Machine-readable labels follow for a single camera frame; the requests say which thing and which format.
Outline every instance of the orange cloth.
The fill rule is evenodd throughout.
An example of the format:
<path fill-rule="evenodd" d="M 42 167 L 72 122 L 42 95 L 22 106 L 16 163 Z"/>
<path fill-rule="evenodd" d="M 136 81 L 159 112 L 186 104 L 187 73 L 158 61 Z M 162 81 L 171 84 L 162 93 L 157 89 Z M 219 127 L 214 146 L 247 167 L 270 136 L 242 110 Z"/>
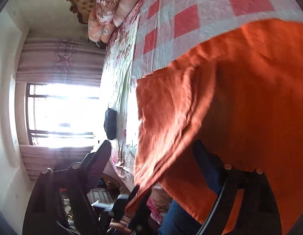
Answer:
<path fill-rule="evenodd" d="M 303 211 L 303 24 L 264 20 L 214 37 L 138 80 L 136 94 L 141 189 L 129 211 L 160 181 L 203 223 L 216 195 L 191 151 L 201 139 L 223 162 L 262 168 L 283 234 L 291 228 Z"/>

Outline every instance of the striped curtain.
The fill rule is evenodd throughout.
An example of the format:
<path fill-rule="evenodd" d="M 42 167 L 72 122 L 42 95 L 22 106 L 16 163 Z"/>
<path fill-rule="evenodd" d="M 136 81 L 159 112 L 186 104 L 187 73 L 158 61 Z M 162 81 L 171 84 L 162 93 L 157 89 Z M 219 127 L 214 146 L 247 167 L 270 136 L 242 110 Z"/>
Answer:
<path fill-rule="evenodd" d="M 37 180 L 44 168 L 53 170 L 56 165 L 62 163 L 69 163 L 70 165 L 82 161 L 92 149 L 93 146 L 49 148 L 20 145 L 22 160 L 31 180 Z"/>
<path fill-rule="evenodd" d="M 27 38 L 16 81 L 100 86 L 106 51 L 71 39 Z"/>

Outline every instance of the red and white checkered blanket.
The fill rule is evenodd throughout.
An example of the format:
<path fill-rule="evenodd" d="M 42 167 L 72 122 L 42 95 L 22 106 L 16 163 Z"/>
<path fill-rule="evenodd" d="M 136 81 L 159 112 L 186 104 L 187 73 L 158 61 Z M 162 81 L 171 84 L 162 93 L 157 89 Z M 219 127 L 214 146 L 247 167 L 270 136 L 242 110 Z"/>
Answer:
<path fill-rule="evenodd" d="M 198 43 L 265 18 L 303 22 L 295 0 L 144 0 L 132 78 L 161 69 Z"/>

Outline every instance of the black bag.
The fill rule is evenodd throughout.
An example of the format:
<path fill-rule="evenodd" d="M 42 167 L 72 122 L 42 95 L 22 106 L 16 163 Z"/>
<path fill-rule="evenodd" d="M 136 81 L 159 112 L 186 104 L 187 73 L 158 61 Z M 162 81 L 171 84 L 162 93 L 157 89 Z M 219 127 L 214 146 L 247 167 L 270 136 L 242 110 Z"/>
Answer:
<path fill-rule="evenodd" d="M 113 140 L 117 137 L 117 112 L 111 108 L 106 110 L 104 129 L 108 139 Z"/>

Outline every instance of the person's leg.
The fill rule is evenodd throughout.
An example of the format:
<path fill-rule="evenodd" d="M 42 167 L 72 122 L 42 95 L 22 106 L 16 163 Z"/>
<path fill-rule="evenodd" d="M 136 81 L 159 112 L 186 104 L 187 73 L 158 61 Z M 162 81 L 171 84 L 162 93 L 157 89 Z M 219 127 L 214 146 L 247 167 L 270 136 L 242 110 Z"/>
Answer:
<path fill-rule="evenodd" d="M 195 235 L 201 226 L 176 201 L 172 201 L 158 232 L 159 235 Z"/>

